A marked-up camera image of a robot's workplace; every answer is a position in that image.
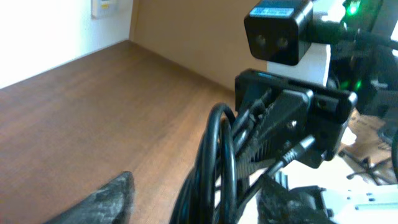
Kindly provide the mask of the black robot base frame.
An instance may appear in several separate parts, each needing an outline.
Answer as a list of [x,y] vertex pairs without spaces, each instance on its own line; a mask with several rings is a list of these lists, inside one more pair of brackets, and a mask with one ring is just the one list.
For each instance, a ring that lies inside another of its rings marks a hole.
[[289,190],[334,223],[397,224],[397,185],[327,189],[317,185]]

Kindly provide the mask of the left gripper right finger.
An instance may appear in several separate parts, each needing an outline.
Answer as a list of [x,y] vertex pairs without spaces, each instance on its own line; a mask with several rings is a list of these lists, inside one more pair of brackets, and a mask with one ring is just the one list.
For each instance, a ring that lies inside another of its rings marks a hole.
[[317,185],[288,190],[267,177],[256,196],[258,222],[266,224],[333,224]]

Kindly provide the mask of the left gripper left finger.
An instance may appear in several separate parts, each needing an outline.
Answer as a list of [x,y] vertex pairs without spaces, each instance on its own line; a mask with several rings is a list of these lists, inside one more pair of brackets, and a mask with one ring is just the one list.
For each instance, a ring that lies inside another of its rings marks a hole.
[[129,223],[134,208],[134,176],[124,171],[47,223]]

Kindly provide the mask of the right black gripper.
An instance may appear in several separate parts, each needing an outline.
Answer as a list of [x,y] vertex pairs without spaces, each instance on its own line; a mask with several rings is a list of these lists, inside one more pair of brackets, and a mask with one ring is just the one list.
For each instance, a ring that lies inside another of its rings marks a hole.
[[315,143],[299,162],[317,169],[322,162],[332,160],[357,103],[354,92],[253,69],[235,78],[235,98],[237,111],[259,99],[266,108],[237,152],[239,180],[273,162],[286,166],[305,153],[304,147],[295,152],[293,146],[308,135]]

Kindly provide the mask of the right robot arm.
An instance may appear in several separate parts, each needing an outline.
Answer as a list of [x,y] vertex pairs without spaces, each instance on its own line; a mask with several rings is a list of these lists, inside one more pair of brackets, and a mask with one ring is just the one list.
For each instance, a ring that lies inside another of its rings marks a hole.
[[313,43],[343,46],[337,60],[349,57],[359,65],[348,67],[348,86],[336,89],[247,69],[236,78],[238,108],[260,96],[276,104],[261,127],[264,147],[284,142],[282,132],[296,121],[295,132],[315,137],[315,147],[303,162],[318,167],[332,159],[353,110],[397,120],[397,93],[376,86],[374,74],[383,63],[384,72],[397,73],[393,51],[397,42],[342,22],[314,21],[311,1],[261,1],[244,18],[249,49],[254,58],[295,66]]

